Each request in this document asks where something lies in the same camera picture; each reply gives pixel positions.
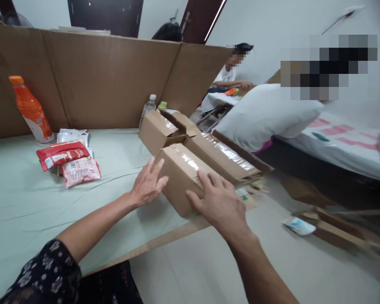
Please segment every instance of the pink pattern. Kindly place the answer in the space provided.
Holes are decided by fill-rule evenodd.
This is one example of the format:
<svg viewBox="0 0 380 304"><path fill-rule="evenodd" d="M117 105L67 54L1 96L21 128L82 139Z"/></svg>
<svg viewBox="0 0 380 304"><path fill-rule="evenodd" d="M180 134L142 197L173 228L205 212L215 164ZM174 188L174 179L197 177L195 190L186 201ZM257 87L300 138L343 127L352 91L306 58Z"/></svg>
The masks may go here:
<svg viewBox="0 0 380 304"><path fill-rule="evenodd" d="M344 137L339 137L336 139L341 141L341 142L344 142L345 144L351 145L351 146L357 145L357 146L361 146L361 147L366 148L366 149L375 150L375 144L366 144L366 143L363 143L360 141L353 141L353 140L350 140L350 139L347 139Z"/></svg>
<svg viewBox="0 0 380 304"><path fill-rule="evenodd" d="M354 130L354 128L349 125L336 125L331 128L321 130L321 133L323 133L324 135L331 136L344 134L351 130Z"/></svg>
<svg viewBox="0 0 380 304"><path fill-rule="evenodd" d="M326 126L326 125L329 125L329 124L330 124L330 122L328 122L327 120L324 120L323 118L318 118L313 123L311 123L308 126L308 128L323 127L323 126Z"/></svg>

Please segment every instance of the orange drink bottle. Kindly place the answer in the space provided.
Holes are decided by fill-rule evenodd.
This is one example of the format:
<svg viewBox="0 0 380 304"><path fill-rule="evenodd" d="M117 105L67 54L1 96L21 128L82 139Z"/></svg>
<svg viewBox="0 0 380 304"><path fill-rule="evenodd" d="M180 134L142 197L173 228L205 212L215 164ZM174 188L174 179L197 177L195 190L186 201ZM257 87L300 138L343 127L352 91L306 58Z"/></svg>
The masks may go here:
<svg viewBox="0 0 380 304"><path fill-rule="evenodd" d="M31 94L21 76L10 76L17 97L17 108L24 117L37 142L46 144L54 139L54 134L46 120L42 106Z"/></svg>

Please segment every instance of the dark door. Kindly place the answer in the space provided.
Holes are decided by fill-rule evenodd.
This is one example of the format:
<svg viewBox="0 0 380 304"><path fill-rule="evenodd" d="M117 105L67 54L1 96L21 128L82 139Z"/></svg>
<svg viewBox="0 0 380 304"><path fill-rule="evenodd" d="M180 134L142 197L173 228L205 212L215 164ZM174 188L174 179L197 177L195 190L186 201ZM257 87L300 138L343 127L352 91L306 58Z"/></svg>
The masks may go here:
<svg viewBox="0 0 380 304"><path fill-rule="evenodd" d="M205 44L226 0L189 0L181 21L183 41Z"/></svg>
<svg viewBox="0 0 380 304"><path fill-rule="evenodd" d="M143 0L68 0L72 26L138 37Z"/></svg>

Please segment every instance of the white bedding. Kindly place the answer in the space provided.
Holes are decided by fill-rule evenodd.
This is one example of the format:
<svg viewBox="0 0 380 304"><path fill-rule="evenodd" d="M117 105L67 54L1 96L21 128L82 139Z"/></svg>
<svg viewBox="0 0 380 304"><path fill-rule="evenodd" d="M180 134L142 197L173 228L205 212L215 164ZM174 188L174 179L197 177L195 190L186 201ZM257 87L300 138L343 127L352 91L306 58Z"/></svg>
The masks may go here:
<svg viewBox="0 0 380 304"><path fill-rule="evenodd" d="M0 140L0 297L47 241L130 191L151 157L137 129L90 130L102 178L66 189L63 177L39 164L36 150L47 146L32 135ZM81 270L94 271L187 222L161 195L114 226L82 260Z"/></svg>
<svg viewBox="0 0 380 304"><path fill-rule="evenodd" d="M319 140L312 132L320 133L330 141ZM300 135L287 142L341 168L380 180L380 155L375 150L379 133L324 112Z"/></svg>

